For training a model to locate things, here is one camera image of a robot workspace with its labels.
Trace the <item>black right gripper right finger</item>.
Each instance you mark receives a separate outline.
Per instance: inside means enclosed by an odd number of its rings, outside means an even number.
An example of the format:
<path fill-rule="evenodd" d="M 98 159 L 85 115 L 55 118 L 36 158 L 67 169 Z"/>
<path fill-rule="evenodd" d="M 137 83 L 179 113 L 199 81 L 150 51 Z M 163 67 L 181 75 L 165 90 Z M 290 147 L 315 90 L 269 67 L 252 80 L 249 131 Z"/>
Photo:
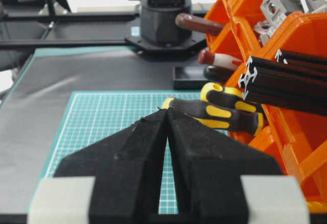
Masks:
<path fill-rule="evenodd" d="M 241 175 L 281 175 L 270 155 L 167 110 L 178 211 L 196 223 L 247 223 Z"/>

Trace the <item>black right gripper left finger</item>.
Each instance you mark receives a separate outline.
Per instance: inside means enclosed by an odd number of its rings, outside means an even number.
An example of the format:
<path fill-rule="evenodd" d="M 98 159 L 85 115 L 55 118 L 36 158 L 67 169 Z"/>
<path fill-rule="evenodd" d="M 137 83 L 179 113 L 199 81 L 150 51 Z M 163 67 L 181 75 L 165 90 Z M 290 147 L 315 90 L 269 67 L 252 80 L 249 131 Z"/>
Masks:
<path fill-rule="evenodd" d="M 66 156 L 54 176 L 95 177 L 90 223 L 145 223 L 158 212 L 167 129 L 161 109 Z"/>

